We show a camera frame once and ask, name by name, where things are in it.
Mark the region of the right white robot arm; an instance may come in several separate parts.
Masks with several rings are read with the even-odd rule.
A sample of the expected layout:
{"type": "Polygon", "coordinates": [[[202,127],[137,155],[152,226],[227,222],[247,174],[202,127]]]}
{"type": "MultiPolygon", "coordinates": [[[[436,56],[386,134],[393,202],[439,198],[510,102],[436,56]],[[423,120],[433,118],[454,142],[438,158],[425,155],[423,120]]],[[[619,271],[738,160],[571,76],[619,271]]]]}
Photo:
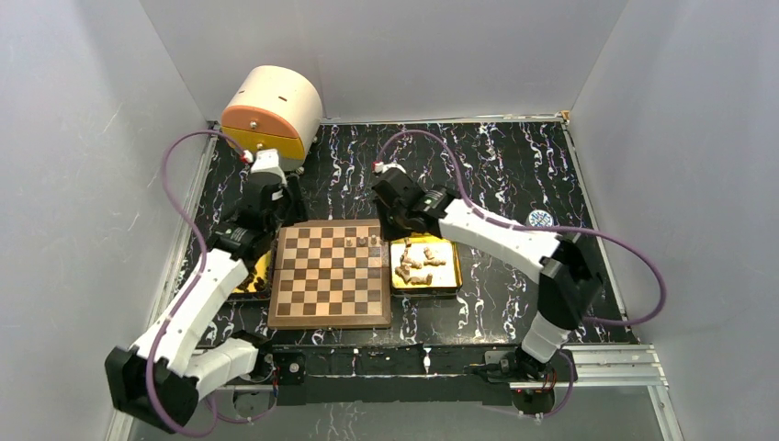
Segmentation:
{"type": "Polygon", "coordinates": [[[586,253],[584,235],[514,228],[506,218],[479,214],[451,188],[423,189],[397,164],[375,163],[373,173],[383,239],[427,233],[465,244],[513,266],[537,285],[536,315],[521,344],[507,361],[490,363],[480,373],[498,369],[500,379],[544,378],[603,288],[604,277],[586,253]]]}

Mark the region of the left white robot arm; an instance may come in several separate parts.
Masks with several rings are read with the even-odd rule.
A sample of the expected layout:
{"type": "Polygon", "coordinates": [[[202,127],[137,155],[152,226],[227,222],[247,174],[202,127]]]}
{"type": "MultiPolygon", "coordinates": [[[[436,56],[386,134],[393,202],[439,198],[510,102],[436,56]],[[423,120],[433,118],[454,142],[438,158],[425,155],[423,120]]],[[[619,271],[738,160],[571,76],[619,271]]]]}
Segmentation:
{"type": "Polygon", "coordinates": [[[274,378],[271,344],[262,335],[238,331],[201,354],[195,349],[233,291],[259,275],[255,266],[280,228],[307,218],[297,175],[248,178],[239,203],[206,240],[185,287],[129,348],[107,355],[115,409],[169,434],[195,436],[186,425],[213,391],[241,376],[252,382],[274,378]]]}

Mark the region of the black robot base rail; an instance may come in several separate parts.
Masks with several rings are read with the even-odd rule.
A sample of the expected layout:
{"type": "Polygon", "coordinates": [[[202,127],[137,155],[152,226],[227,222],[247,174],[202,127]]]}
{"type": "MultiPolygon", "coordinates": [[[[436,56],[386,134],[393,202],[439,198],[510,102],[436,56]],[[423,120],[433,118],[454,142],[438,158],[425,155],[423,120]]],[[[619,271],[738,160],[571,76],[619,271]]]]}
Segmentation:
{"type": "Polygon", "coordinates": [[[282,346],[239,392],[277,386],[283,406],[336,402],[471,402],[550,416],[579,375],[571,351],[538,365],[515,345],[282,346]]]}

